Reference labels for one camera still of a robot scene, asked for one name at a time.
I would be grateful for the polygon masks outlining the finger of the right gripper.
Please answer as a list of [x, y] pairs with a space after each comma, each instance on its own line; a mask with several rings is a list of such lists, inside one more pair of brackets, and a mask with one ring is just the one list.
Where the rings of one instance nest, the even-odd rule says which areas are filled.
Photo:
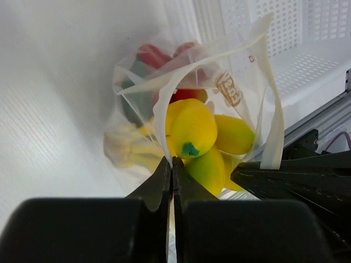
[[280, 169], [239, 164], [233, 182], [259, 199], [306, 204], [326, 231], [331, 246], [350, 246], [350, 151], [282, 161]]

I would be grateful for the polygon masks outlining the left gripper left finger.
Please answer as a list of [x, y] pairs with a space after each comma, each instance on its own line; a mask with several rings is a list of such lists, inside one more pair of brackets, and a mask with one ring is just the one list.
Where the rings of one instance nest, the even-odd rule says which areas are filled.
[[171, 167], [125, 198], [31, 198], [1, 235], [1, 262], [166, 262]]

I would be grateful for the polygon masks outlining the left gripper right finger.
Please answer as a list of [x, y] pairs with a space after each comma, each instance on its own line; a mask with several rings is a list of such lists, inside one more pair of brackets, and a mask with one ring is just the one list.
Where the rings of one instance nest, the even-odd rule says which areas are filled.
[[173, 158], [178, 262], [334, 262], [302, 202], [220, 201]]

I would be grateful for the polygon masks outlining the yellow banana bunch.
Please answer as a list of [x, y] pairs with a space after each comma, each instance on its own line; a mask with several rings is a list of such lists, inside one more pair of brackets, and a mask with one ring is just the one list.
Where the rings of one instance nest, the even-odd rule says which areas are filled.
[[[140, 166], [153, 173], [165, 151], [154, 138], [152, 124], [139, 128], [128, 124], [107, 131], [107, 158], [118, 168]], [[188, 173], [211, 194], [218, 196], [224, 188], [243, 190], [230, 179], [239, 157], [254, 144], [255, 134], [243, 120], [215, 115], [201, 100], [190, 98], [169, 104], [163, 131], [171, 157], [179, 157]]]

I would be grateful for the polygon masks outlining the clear zip top bag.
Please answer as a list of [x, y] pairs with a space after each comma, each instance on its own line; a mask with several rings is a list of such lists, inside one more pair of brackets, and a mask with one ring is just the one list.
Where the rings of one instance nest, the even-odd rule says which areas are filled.
[[103, 149], [126, 194], [172, 157], [204, 171], [194, 177], [214, 195], [227, 188], [230, 170], [256, 155], [260, 169], [280, 168], [284, 117], [268, 58], [272, 18], [207, 43], [173, 29], [115, 65]]

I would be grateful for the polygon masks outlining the red fruit bunch with leaves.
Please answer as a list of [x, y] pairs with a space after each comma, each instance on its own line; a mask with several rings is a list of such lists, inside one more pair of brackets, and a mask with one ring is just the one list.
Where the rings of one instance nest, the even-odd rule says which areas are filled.
[[[199, 45], [197, 41], [184, 42], [169, 55], [153, 44], [144, 44], [138, 48], [130, 71], [144, 81], [165, 75], [194, 62], [200, 52], [195, 48], [197, 45]], [[189, 98], [206, 102], [208, 95], [205, 90], [200, 89], [200, 86], [207, 79], [203, 70], [191, 72], [174, 91], [170, 102]], [[141, 127], [154, 116], [152, 108], [158, 101], [158, 91], [138, 92], [128, 95], [128, 98], [131, 99], [132, 106], [125, 98], [121, 98], [124, 114], [131, 123]]]

